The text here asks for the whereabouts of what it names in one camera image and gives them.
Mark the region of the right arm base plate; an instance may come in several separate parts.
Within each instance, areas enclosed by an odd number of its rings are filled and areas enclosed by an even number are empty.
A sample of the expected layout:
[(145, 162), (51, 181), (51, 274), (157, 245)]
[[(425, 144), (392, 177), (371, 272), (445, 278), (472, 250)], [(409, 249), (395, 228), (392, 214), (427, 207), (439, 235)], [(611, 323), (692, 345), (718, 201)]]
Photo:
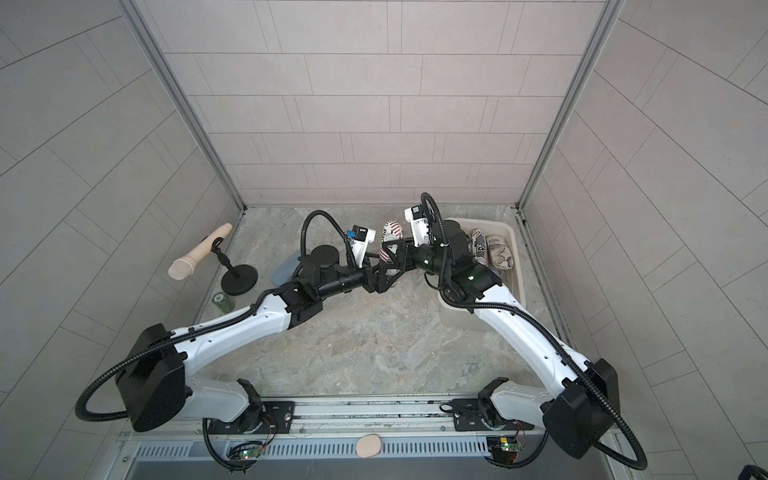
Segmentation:
[(458, 432), (530, 431), (535, 428), (519, 420), (503, 419), (487, 399), (451, 399), (440, 405), (440, 411), (452, 418)]

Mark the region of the magazine print glasses case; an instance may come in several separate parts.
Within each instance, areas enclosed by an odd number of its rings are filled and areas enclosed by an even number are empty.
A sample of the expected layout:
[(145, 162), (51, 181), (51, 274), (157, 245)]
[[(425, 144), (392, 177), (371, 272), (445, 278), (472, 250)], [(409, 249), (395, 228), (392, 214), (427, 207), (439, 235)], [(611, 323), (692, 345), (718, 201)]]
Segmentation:
[(396, 276), (400, 270), (399, 250), (402, 238), (402, 227), (397, 221), (390, 220), (384, 224), (379, 260), (387, 277)]

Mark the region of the newspaper case front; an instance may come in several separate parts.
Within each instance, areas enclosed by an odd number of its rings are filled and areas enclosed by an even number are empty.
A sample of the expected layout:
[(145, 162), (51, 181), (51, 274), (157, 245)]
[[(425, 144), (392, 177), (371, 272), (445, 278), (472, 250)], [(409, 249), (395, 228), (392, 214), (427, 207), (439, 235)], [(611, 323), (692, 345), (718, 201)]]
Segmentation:
[(489, 265), (488, 243), (485, 233), (481, 229), (471, 232), (471, 248), (473, 258), (481, 265)]

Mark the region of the cream plastic storage box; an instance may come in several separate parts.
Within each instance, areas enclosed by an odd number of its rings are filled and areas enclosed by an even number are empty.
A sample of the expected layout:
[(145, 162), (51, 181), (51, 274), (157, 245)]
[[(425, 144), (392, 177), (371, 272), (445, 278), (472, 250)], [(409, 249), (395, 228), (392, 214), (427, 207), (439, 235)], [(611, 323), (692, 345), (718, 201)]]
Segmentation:
[[(520, 256), (517, 248), (516, 235), (512, 227), (498, 221), (448, 218), (448, 221), (456, 222), (460, 228), (472, 237), (474, 230), (483, 232), (486, 241), (490, 244), (490, 267), (500, 274), (503, 283), (509, 288), (512, 295), (525, 307), (526, 297), (523, 287)], [(492, 332), (493, 328), (476, 315), (466, 310), (460, 310), (447, 305), (442, 299), (439, 301), (439, 318), (448, 327), (467, 331)]]

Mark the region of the map print glasses case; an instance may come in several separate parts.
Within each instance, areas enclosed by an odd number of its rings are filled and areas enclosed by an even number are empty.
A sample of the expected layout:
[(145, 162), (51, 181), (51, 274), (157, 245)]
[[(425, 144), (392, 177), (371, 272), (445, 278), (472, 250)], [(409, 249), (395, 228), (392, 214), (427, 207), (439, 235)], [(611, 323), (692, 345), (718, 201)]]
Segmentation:
[(500, 235), (488, 235), (486, 239), (492, 268), (499, 271), (512, 270), (515, 266), (515, 258), (506, 239)]

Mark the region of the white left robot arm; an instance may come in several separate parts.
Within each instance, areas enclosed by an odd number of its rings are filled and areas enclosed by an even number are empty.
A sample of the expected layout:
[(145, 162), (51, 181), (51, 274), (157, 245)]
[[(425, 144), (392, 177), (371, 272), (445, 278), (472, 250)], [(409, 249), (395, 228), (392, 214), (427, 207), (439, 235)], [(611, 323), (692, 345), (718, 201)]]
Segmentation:
[(136, 432), (171, 420), (209, 418), (255, 428), (261, 397), (247, 380), (199, 379), (206, 365), (251, 342), (297, 327), (323, 308), (325, 299), (362, 288), (384, 293), (412, 269), (406, 240), (383, 243), (377, 264), (354, 248), (353, 262), (342, 266), (339, 252), (321, 245), (301, 257), (290, 280), (263, 291), (250, 306), (173, 331), (156, 324), (145, 329), (129, 355), (97, 377), (75, 404), (86, 422), (127, 419)]

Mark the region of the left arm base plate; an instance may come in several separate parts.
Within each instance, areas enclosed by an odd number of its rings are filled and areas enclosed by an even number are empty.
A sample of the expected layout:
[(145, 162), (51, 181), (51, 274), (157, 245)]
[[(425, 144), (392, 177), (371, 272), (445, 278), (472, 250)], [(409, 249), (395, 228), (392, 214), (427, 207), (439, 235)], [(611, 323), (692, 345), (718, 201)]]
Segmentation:
[(293, 401), (264, 401), (260, 408), (249, 406), (232, 422), (213, 420), (208, 432), (214, 435), (288, 434), (295, 407)]

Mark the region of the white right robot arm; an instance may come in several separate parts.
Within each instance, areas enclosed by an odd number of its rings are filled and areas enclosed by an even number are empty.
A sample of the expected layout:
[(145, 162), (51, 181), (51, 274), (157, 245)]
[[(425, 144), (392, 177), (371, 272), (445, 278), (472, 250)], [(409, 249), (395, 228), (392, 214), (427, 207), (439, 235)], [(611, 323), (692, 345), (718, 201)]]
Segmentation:
[(590, 361), (529, 314), (502, 278), (477, 261), (457, 223), (434, 227), (419, 219), (413, 225), (417, 236), (407, 238), (399, 223), (385, 224), (379, 251), (384, 270), (413, 267), (436, 276), (447, 305), (476, 315), (521, 355), (548, 395), (531, 420), (565, 453), (581, 458), (595, 448), (624, 466), (646, 469), (643, 447), (620, 413), (615, 369)]

